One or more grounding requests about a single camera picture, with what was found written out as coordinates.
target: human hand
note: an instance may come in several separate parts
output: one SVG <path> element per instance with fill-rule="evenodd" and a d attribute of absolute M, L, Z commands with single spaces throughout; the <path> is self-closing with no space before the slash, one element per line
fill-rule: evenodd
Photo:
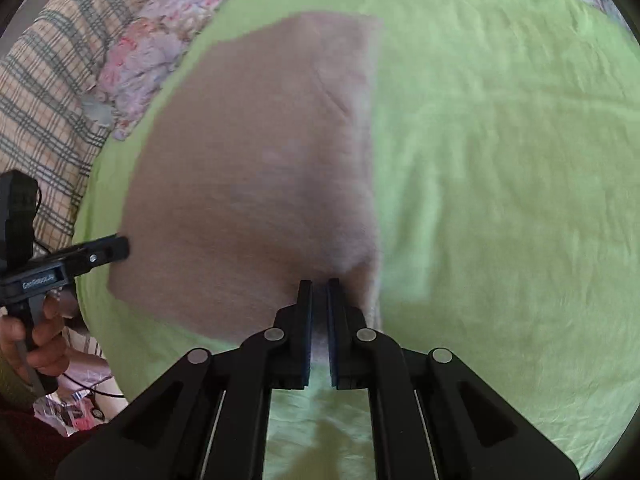
<path fill-rule="evenodd" d="M 39 348 L 28 353 L 27 362 L 41 374 L 57 377 L 69 366 L 66 341 L 62 337 L 65 321 L 60 316 L 58 300 L 55 298 L 47 296 L 42 309 L 45 320 L 33 329 L 33 342 Z M 19 319 L 0 317 L 0 351 L 20 378 L 29 383 L 27 370 L 15 347 L 15 342 L 22 341 L 25 334 L 24 325 Z"/>

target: silver rivet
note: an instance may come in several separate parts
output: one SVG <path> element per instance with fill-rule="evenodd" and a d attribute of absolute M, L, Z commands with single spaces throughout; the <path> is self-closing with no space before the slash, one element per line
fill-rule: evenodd
<path fill-rule="evenodd" d="M 187 355 L 187 359 L 192 365 L 199 365 L 209 359 L 209 352 L 207 352 L 204 348 L 196 348 L 195 350 L 191 350 Z"/>
<path fill-rule="evenodd" d="M 447 364 L 453 359 L 453 354 L 449 352 L 446 348 L 436 348 L 431 354 L 434 361 L 437 361 L 442 364 Z"/>
<path fill-rule="evenodd" d="M 377 335 L 376 331 L 370 328 L 361 328 L 356 332 L 356 337 L 364 342 L 373 341 Z"/>
<path fill-rule="evenodd" d="M 284 337 L 284 331 L 280 328 L 269 328 L 264 331 L 264 338 L 267 341 L 280 341 Z"/>

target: floral bedsheet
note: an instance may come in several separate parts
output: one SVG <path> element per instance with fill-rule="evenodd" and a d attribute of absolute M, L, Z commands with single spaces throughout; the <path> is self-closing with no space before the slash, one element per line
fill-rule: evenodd
<path fill-rule="evenodd" d="M 115 138 L 126 139 L 222 1 L 146 0 L 108 51 L 97 84 L 84 100 L 85 113 L 113 128 Z M 612 0 L 583 1 L 628 28 Z"/>

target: plaid fabric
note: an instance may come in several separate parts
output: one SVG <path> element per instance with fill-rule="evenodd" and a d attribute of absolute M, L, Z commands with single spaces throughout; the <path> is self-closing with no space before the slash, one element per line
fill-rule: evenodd
<path fill-rule="evenodd" d="M 36 178 L 36 236 L 68 246 L 95 157 L 109 130 L 88 121 L 81 97 L 143 0 L 50 0 L 0 62 L 0 171 Z"/>

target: folded beige fabric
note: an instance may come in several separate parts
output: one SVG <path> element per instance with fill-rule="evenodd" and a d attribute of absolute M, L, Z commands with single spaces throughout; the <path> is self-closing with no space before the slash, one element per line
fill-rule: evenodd
<path fill-rule="evenodd" d="M 201 58 L 159 114 L 129 189 L 113 294 L 240 342 L 339 277 L 376 324 L 370 103 L 380 24 L 309 12 Z"/>

